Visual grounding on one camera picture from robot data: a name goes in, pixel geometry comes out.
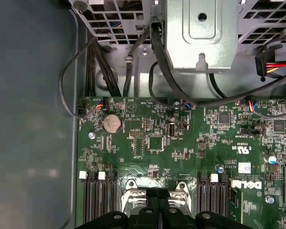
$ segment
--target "ram slot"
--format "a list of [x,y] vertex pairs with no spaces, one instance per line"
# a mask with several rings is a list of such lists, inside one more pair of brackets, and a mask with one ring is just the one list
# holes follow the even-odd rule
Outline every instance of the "ram slot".
[[84,183],[84,223],[90,221],[90,180]]
[[201,174],[201,211],[210,210],[210,180],[207,174]]
[[201,182],[200,182],[200,178],[197,178],[197,187],[196,187],[196,214],[201,212]]
[[117,188],[116,181],[107,181],[107,191],[106,191],[106,211],[116,211],[117,205]]
[[98,180],[95,187],[96,201],[95,201],[95,218],[98,218],[104,214],[104,203],[105,203],[105,188],[104,181]]
[[220,183],[220,215],[228,217],[228,184]]
[[96,186],[97,186],[97,181],[96,180],[91,180],[90,183],[90,221],[95,219],[95,202],[96,200]]
[[219,192],[219,184],[216,183],[211,183],[210,185],[210,190],[211,190],[211,212],[214,212],[216,214],[219,214],[220,212],[220,192]]

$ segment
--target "black ram slot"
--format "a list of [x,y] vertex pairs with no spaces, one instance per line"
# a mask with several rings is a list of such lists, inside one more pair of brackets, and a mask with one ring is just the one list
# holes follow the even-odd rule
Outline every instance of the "black ram slot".
[[90,220],[90,180],[86,179],[84,184],[84,223]]
[[95,173],[85,180],[84,223],[117,209],[117,180],[113,172],[108,179],[97,180]]
[[196,188],[196,214],[201,212],[201,182],[200,178],[197,177],[197,188]]
[[201,174],[201,207],[200,211],[210,210],[210,181],[207,174]]
[[228,187],[226,183],[220,184],[220,215],[228,216]]
[[116,211],[116,206],[117,206],[116,180],[110,180],[107,182],[107,191],[106,191],[107,212]]
[[216,183],[211,183],[210,185],[210,190],[211,190],[211,212],[214,212],[216,214],[220,213],[220,198],[219,198],[219,184]]
[[228,217],[230,182],[228,175],[220,177],[220,215]]
[[89,221],[95,219],[94,213],[95,213],[95,208],[94,208],[94,203],[96,202],[96,192],[95,192],[95,187],[96,187],[96,180],[91,180],[90,181],[90,202],[89,202],[89,208],[90,208],[90,214],[89,214]]

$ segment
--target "screw hole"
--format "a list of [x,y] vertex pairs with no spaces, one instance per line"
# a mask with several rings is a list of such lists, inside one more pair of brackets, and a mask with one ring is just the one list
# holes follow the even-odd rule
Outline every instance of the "screw hole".
[[207,16],[206,16],[205,13],[200,13],[200,14],[198,15],[198,20],[199,20],[199,21],[205,21],[206,18],[207,18]]

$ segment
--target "motherboard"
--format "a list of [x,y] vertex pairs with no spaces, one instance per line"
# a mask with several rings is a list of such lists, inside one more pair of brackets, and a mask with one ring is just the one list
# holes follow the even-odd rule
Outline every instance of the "motherboard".
[[[247,101],[194,107],[180,99],[84,97],[79,112],[77,226],[146,205],[166,188],[171,206],[212,211],[255,229],[286,229],[286,117],[263,119]],[[264,115],[286,100],[258,100]]]

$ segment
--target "side panel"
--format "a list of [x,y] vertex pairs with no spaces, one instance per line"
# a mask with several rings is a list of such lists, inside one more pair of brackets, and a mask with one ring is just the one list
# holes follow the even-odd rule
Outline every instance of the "side panel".
[[[58,76],[82,46],[80,33],[78,42],[74,17],[54,0],[0,1],[0,229],[75,226],[77,123],[61,105]],[[81,87],[74,76],[72,66],[64,80],[71,107],[75,82]]]

